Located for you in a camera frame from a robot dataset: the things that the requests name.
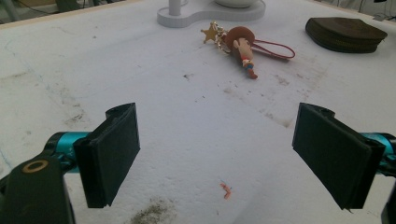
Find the toy figure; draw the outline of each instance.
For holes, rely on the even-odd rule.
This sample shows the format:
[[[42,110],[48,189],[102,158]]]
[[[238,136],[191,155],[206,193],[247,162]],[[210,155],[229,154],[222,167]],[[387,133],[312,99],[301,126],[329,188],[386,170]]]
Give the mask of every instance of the toy figure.
[[[253,67],[253,50],[252,47],[269,55],[275,56],[280,59],[291,59],[295,56],[293,49],[288,46],[272,43],[263,40],[257,40],[247,27],[237,26],[230,31],[224,30],[224,28],[219,27],[215,21],[210,22],[210,27],[208,30],[201,30],[202,33],[206,35],[204,43],[208,40],[213,40],[219,49],[227,54],[232,54],[239,64],[247,71],[248,75],[252,79],[256,79],[257,75],[254,73]],[[284,53],[276,53],[268,50],[260,44],[278,46],[280,48],[290,51],[290,55]]]
[[[251,44],[254,42],[255,36],[248,28],[244,26],[237,26],[231,29],[225,36],[225,44],[231,51],[235,59],[242,64],[247,70],[248,75],[252,79],[256,79],[253,66],[253,50]]]

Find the dirt stain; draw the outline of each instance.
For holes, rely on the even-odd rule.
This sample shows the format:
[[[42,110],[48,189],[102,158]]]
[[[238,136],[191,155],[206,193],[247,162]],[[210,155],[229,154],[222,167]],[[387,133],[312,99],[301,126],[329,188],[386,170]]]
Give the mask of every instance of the dirt stain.
[[[29,74],[28,72],[22,72],[22,73],[11,75],[9,77],[1,77],[0,80],[6,81],[8,79],[18,79],[18,78],[22,78],[22,77],[24,77],[24,76],[26,76],[28,74]]]
[[[225,93],[227,93],[227,94],[233,93],[233,90],[232,90],[231,88],[229,88],[229,87],[227,87],[227,88],[224,89],[223,91],[224,91]]]
[[[151,199],[148,208],[131,219],[130,224],[171,224],[177,217],[172,201]]]
[[[281,118],[277,118],[276,116],[274,116],[271,113],[266,113],[265,117],[267,117],[268,119],[273,120],[275,123],[282,125],[285,128],[289,128],[289,126],[291,125],[291,122],[293,121],[293,119],[281,119]]]
[[[194,74],[186,74],[183,77],[187,79],[187,81],[190,81],[190,79],[194,76]]]
[[[73,126],[74,124],[78,123],[83,116],[84,116],[84,111],[82,111],[81,114],[75,115],[73,118],[66,120],[64,124],[67,126]]]
[[[277,79],[277,82],[278,82],[280,85],[282,85],[282,86],[289,86],[290,83],[289,83],[285,78],[280,77],[279,75],[275,75],[275,77],[276,77],[276,79]]]

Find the brown wallet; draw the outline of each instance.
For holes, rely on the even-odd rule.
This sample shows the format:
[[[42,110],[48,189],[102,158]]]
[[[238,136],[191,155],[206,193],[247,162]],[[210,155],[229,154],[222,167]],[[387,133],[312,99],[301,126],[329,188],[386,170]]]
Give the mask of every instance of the brown wallet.
[[[387,33],[350,18],[311,18],[305,26],[308,35],[320,46],[345,53],[372,53]]]

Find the white table surface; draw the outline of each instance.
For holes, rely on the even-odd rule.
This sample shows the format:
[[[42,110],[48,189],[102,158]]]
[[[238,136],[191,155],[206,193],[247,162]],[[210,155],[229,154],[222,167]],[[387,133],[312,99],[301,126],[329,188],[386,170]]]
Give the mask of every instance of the white table surface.
[[[106,110],[135,102],[141,150],[113,205],[87,208],[79,175],[64,177],[78,223],[134,223],[157,203],[167,208],[158,223],[381,223],[394,178],[377,175],[364,208],[350,214],[291,141],[300,102],[333,110],[358,132],[396,134],[396,26],[310,1],[265,3],[258,21],[218,21],[296,51],[287,63],[256,54],[257,80],[203,44],[210,21],[159,25],[167,1],[0,25],[0,176],[54,133],[92,131]],[[332,16],[389,36],[371,54],[323,49],[304,26]]]

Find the star charm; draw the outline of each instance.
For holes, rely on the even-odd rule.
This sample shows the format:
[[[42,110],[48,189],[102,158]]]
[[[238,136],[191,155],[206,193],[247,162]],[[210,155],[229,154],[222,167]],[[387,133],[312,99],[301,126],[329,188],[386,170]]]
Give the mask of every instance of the star charm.
[[[216,24],[214,22],[210,22],[210,27],[209,27],[208,30],[201,30],[201,32],[206,35],[206,38],[204,40],[204,44],[208,40],[213,40],[213,41],[216,42],[216,35],[218,34],[218,31],[215,29],[215,25]]]

